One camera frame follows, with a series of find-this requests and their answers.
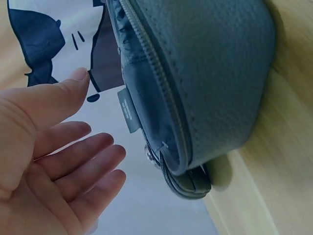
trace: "zipper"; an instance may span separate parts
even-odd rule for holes
[[[175,128],[175,132],[178,130],[178,133],[175,134],[176,135],[175,137],[177,138],[178,143],[182,146],[182,151],[183,151],[182,155],[184,156],[184,159],[180,159],[180,163],[179,163],[180,170],[176,172],[175,174],[182,174],[188,168],[190,159],[188,157],[186,133],[184,133],[183,131],[182,121],[179,117],[179,112],[178,112],[178,108],[174,100],[173,92],[171,91],[170,85],[168,82],[168,79],[172,79],[171,75],[165,74],[162,64],[160,62],[160,59],[158,57],[158,54],[156,53],[153,47],[153,43],[151,42],[150,37],[148,36],[146,30],[144,29],[144,26],[141,23],[138,14],[135,12],[134,8],[132,7],[130,1],[129,0],[118,0],[118,1],[120,2],[123,10],[125,11],[125,14],[128,17],[128,20],[130,21],[133,27],[133,30],[135,31],[141,43],[141,46],[146,52],[146,57],[150,61],[151,68],[154,71],[156,79],[163,92],[165,103],[168,106],[169,110],[173,111],[173,112],[170,112],[170,116],[171,116],[171,119]],[[111,14],[112,8],[111,8],[110,0],[107,0],[107,8],[108,8],[111,22],[112,24],[114,24],[115,21]]]

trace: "cartoon print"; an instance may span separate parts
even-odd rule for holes
[[[87,101],[122,86],[120,58],[105,0],[7,0],[12,29],[31,68],[28,86],[89,70]]]

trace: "stitching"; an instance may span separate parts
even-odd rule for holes
[[[126,67],[127,65],[130,65],[130,64],[140,63],[141,61],[144,61],[144,60],[147,60],[147,58],[145,56],[142,57],[142,58],[138,58],[138,60],[127,62],[124,67]],[[165,143],[168,144],[169,141],[173,141],[173,140],[174,140],[173,138],[169,138],[169,139],[165,140]],[[163,144],[161,144],[156,149],[154,149],[154,151],[155,152],[159,151],[161,147],[163,147]]]
[[[172,51],[171,51],[171,49],[168,47],[166,41],[164,40],[163,35],[160,32],[160,29],[158,28],[155,20],[152,18],[152,15],[148,13],[148,8],[146,7],[145,1],[142,2],[142,5],[144,6],[144,9],[145,9],[148,17],[150,18],[150,20],[153,23],[153,25],[154,25],[158,35],[160,36],[162,42],[164,43],[164,45],[165,45],[165,47],[167,49],[167,52],[170,55],[169,58],[171,60],[172,65],[174,66],[175,72],[178,74],[179,72],[178,72],[178,68],[176,66],[177,63],[176,63],[175,59],[172,58]],[[180,85],[180,87],[181,87],[181,89],[183,91],[183,94],[185,96],[185,100],[187,101],[187,108],[189,109],[189,113],[190,113],[190,116],[191,116],[191,123],[192,123],[193,129],[194,129],[194,132],[195,132],[196,148],[198,149],[199,148],[199,137],[198,137],[198,130],[197,130],[196,125],[195,125],[195,116],[194,116],[194,113],[192,111],[191,104],[189,102],[187,91],[186,91],[186,89],[184,88],[184,86],[182,84],[182,78],[178,76],[178,79],[179,79],[179,85]]]
[[[147,59],[146,56],[136,57],[136,58],[134,58],[133,60],[129,60],[127,63],[125,63],[125,64],[123,65],[123,68],[125,68],[127,65],[136,64],[136,63],[139,63],[139,62],[144,61],[144,60],[146,60],[146,59]]]
[[[165,85],[166,85],[166,87],[169,89],[168,81],[166,81]],[[170,93],[170,99],[171,99],[171,100],[173,100],[172,96],[173,96],[173,94]],[[182,137],[183,140],[184,140],[184,142],[182,143],[182,144],[183,144],[183,149],[184,149],[185,153],[187,153],[187,147],[186,147],[186,143],[185,143],[185,136],[184,136],[184,132],[182,131],[181,121],[180,121],[180,119],[179,119],[179,113],[178,113],[176,107],[174,107],[174,112],[175,112],[175,115],[176,115],[176,117],[178,118],[178,121],[179,121],[179,130],[180,130],[180,133],[181,133],[181,135],[182,135],[181,137]]]

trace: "zipper teeth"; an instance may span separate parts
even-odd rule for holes
[[[123,1],[120,1],[120,3],[121,3],[121,5],[122,5],[122,7],[123,7],[123,9],[124,9],[126,14],[127,14],[128,9],[129,9],[131,11],[132,15],[134,16],[134,18],[136,18],[136,21],[134,21],[134,19],[132,17],[128,17],[131,25],[133,26],[133,29],[134,29],[136,35],[138,36],[139,41],[143,44],[142,46],[146,49],[147,57],[150,59],[150,62],[152,64],[152,66],[154,67],[154,71],[156,73],[156,77],[157,77],[157,79],[159,81],[159,85],[160,85],[161,90],[163,91],[163,94],[164,94],[165,102],[167,104],[170,104],[170,106],[173,107],[174,110],[175,110],[174,111],[175,114],[174,115],[170,114],[170,115],[171,115],[171,117],[173,119],[174,124],[179,127],[180,135],[178,137],[182,138],[184,156],[185,156],[185,159],[186,159],[186,164],[188,165],[189,158],[187,156],[187,147],[186,147],[185,134],[182,131],[183,128],[182,128],[182,124],[181,124],[180,118],[178,116],[178,110],[176,108],[176,104],[174,102],[174,98],[173,98],[172,92],[169,90],[169,84],[168,84],[168,81],[165,78],[166,75],[165,75],[165,72],[163,71],[161,62],[158,59],[157,53],[153,49],[151,49],[152,48],[152,43],[149,40],[149,36],[146,35],[144,27],[140,23],[140,20],[139,20],[137,14],[135,13],[134,9],[132,8],[131,4],[129,3],[129,1],[128,0],[123,0]]]
[[[111,20],[111,24],[112,24],[112,27],[113,27],[113,31],[115,31],[115,25],[113,25],[113,24],[115,24],[115,23],[114,23],[114,19],[113,19],[113,17],[112,17],[112,14],[111,14],[111,3],[110,3],[110,0],[106,0],[106,3],[107,3],[109,18],[110,18],[110,20]],[[122,78],[123,78],[124,84],[127,85],[123,73],[122,73]],[[144,139],[146,140],[147,144],[149,144],[146,133],[144,132],[143,129],[141,129],[141,132],[142,132],[143,137],[144,137]]]

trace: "gray leather bag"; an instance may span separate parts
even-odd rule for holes
[[[274,54],[262,0],[107,0],[130,132],[177,195],[206,196],[207,161],[242,146]]]

